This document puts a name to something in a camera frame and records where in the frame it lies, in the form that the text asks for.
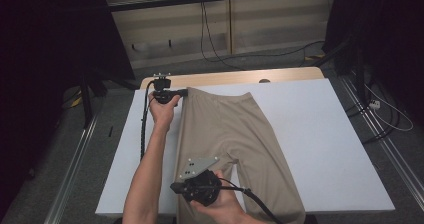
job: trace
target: white table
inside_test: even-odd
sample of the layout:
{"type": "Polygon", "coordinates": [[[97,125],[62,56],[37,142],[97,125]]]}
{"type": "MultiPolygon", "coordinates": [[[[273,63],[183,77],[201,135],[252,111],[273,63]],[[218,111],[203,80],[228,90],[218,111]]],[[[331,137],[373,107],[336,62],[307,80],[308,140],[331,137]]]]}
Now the white table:
{"type": "MultiPolygon", "coordinates": [[[[220,95],[252,93],[274,128],[307,213],[394,210],[327,79],[198,88],[220,95]]],[[[125,197],[140,158],[143,101],[144,90],[136,91],[96,210],[99,215],[122,215],[125,197]]],[[[161,214],[176,212],[176,196],[169,186],[173,182],[180,114],[181,104],[175,109],[167,137],[159,207],[161,214]]],[[[146,140],[151,130],[152,120],[149,117],[146,140]]]]}

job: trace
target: white cable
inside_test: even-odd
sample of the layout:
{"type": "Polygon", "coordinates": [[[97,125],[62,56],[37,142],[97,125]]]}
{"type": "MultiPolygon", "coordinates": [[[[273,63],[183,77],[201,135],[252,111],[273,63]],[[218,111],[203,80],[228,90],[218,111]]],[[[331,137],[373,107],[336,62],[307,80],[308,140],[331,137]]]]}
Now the white cable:
{"type": "Polygon", "coordinates": [[[381,118],[378,114],[377,114],[377,112],[376,112],[376,110],[375,109],[373,109],[374,110],[374,114],[382,121],[382,122],[384,122],[384,123],[386,123],[387,125],[389,125],[390,127],[393,127],[394,129],[396,129],[396,130],[399,130],[399,131],[410,131],[410,130],[412,130],[412,128],[414,128],[414,123],[405,115],[405,114],[403,114],[403,112],[401,112],[400,110],[398,110],[396,107],[394,107],[394,106],[392,106],[392,105],[390,105],[388,102],[386,102],[385,100],[383,100],[381,97],[379,97],[377,94],[375,94],[372,90],[371,90],[371,88],[369,88],[367,85],[365,85],[365,87],[375,96],[375,97],[377,97],[380,101],[382,101],[382,102],[384,102],[385,104],[387,104],[389,107],[391,107],[391,108],[393,108],[394,110],[396,110],[397,112],[399,112],[402,116],[404,116],[405,118],[406,118],[406,120],[408,120],[409,121],[409,123],[411,123],[411,127],[410,128],[407,128],[407,129],[402,129],[402,128],[399,128],[399,127],[396,127],[396,126],[393,126],[393,125],[391,125],[390,123],[388,123],[388,122],[386,122],[383,118],[381,118]]]}

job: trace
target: human arm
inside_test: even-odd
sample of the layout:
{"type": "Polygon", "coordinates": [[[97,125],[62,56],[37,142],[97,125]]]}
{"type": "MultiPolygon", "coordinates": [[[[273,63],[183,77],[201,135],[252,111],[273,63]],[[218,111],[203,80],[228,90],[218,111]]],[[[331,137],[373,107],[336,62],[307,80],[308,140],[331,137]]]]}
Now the human arm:
{"type": "Polygon", "coordinates": [[[162,105],[149,95],[154,126],[149,145],[131,182],[125,200],[123,223],[155,223],[162,185],[162,162],[166,134],[174,117],[174,106],[179,96],[162,105]]]}
{"type": "MultiPolygon", "coordinates": [[[[223,178],[222,171],[215,171],[218,178],[223,178]]],[[[229,186],[226,181],[222,181],[223,186],[229,186]]],[[[249,216],[243,211],[240,203],[237,201],[236,194],[232,190],[221,190],[218,198],[214,203],[205,207],[201,203],[191,201],[190,205],[196,211],[212,217],[218,224],[263,224],[264,222],[258,221],[249,216]]]]}

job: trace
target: hand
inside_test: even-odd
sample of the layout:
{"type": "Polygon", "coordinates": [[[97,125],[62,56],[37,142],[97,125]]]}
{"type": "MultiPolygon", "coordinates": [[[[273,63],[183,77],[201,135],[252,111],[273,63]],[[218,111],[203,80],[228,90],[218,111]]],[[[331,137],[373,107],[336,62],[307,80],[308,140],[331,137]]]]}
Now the hand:
{"type": "MultiPolygon", "coordinates": [[[[215,171],[218,178],[223,178],[221,170],[215,171]]],[[[222,181],[223,186],[229,186],[228,182],[222,181]]],[[[197,201],[191,201],[190,205],[196,211],[212,217],[219,224],[245,223],[250,218],[237,201],[236,194],[232,190],[221,190],[214,203],[205,207],[197,201]]]]}
{"type": "Polygon", "coordinates": [[[174,107],[180,100],[180,96],[174,96],[167,104],[160,104],[154,97],[153,92],[149,94],[150,112],[155,122],[155,127],[164,128],[165,131],[169,130],[172,119],[174,118],[174,107]]]}

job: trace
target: khaki pants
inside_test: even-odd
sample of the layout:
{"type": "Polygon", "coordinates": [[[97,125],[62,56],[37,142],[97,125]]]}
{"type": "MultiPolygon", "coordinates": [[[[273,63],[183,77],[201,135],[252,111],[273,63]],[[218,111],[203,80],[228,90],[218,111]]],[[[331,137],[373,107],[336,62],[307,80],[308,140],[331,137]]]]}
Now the khaki pants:
{"type": "MultiPolygon", "coordinates": [[[[176,181],[181,181],[179,173],[189,158],[217,156],[219,162],[209,169],[221,169],[229,180],[237,164],[240,185],[250,188],[276,217],[283,223],[304,222],[305,210],[274,131],[250,93],[218,96],[189,88],[182,109],[176,181]]],[[[253,200],[243,198],[249,215],[271,220],[253,200]]],[[[177,223],[214,222],[179,195],[177,223]]]]}

